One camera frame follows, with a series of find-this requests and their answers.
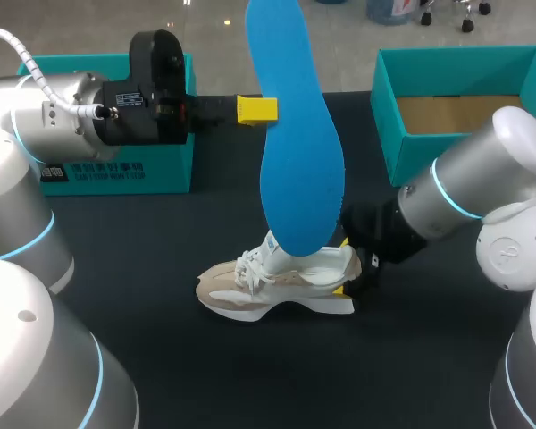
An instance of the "shoe tongue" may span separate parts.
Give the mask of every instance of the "shoe tongue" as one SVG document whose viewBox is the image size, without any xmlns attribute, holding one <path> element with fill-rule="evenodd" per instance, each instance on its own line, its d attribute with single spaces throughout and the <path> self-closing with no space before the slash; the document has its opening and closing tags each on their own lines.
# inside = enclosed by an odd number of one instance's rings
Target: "shoe tongue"
<svg viewBox="0 0 536 429">
<path fill-rule="evenodd" d="M 266 275 L 286 273 L 293 263 L 293 257 L 282 250 L 271 231 L 260 246 L 260 256 L 262 271 Z"/>
</svg>

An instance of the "teal box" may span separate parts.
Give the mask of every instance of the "teal box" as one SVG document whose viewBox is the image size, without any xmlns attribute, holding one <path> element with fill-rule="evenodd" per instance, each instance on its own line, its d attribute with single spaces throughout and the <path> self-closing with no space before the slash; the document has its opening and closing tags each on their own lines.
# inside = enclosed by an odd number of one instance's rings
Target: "teal box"
<svg viewBox="0 0 536 429">
<path fill-rule="evenodd" d="M 468 134 L 409 134 L 396 97 L 519 96 L 536 117 L 536 46 L 382 49 L 371 103 L 394 186 Z"/>
<path fill-rule="evenodd" d="M 35 56 L 47 74 L 98 72 L 109 80 L 129 76 L 128 54 Z M 195 95 L 192 56 L 185 54 L 187 93 Z M 24 65 L 18 74 L 28 74 Z M 107 162 L 76 162 L 47 166 L 42 171 L 42 189 L 46 195 L 172 194 L 190 189 L 195 136 L 188 135 L 186 145 L 126 146 Z M 45 182 L 52 174 L 67 181 Z"/>
</svg>

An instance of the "blue insole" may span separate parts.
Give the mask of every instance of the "blue insole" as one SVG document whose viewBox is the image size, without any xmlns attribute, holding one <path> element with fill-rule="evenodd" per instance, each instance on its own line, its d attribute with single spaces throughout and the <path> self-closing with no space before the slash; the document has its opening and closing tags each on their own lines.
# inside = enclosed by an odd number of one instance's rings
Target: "blue insole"
<svg viewBox="0 0 536 429">
<path fill-rule="evenodd" d="M 250 0 L 246 26 L 262 94 L 278 98 L 260 172 L 264 214 L 287 253 L 311 255 L 330 240 L 341 210 L 345 169 L 338 133 L 297 1 Z"/>
</svg>

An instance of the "yellow block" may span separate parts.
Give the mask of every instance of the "yellow block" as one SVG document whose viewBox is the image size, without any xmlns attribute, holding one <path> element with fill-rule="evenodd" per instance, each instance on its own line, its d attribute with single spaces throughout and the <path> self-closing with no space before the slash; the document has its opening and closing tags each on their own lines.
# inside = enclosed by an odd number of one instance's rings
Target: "yellow block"
<svg viewBox="0 0 536 429">
<path fill-rule="evenodd" d="M 239 123 L 245 125 L 278 121 L 278 100 L 237 96 L 237 115 Z"/>
<path fill-rule="evenodd" d="M 343 248 L 344 246 L 346 246 L 347 244 L 349 244 L 349 240 L 348 239 L 345 239 L 343 240 L 343 243 L 341 243 L 341 248 Z M 341 286 L 339 286 L 335 291 L 333 291 L 333 293 L 335 293 L 336 295 L 340 295 L 342 297 L 345 297 L 345 298 L 349 298 L 347 295 L 345 295 L 343 293 L 343 284 Z"/>
</svg>

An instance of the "chair leg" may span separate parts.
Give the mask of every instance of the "chair leg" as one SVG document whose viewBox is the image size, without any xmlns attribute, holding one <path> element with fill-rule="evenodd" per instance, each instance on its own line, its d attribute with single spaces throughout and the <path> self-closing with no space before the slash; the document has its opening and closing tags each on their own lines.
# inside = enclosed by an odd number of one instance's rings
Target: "chair leg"
<svg viewBox="0 0 536 429">
<path fill-rule="evenodd" d="M 421 4 L 427 4 L 427 7 L 425 8 L 425 12 L 423 12 L 423 16 L 421 17 L 421 25 L 431 25 L 432 23 L 432 16 L 431 16 L 431 6 L 434 5 L 434 3 L 437 0 L 421 0 Z"/>
<path fill-rule="evenodd" d="M 471 5 L 471 2 L 465 3 L 466 6 L 466 16 L 463 20 L 463 32 L 464 33 L 470 33 L 474 30 L 474 22 L 473 22 L 473 6 Z"/>
<path fill-rule="evenodd" d="M 490 7 L 490 3 L 486 0 L 481 0 L 481 2 L 479 3 L 479 13 L 481 15 L 488 15 L 491 10 L 492 8 Z"/>
</svg>

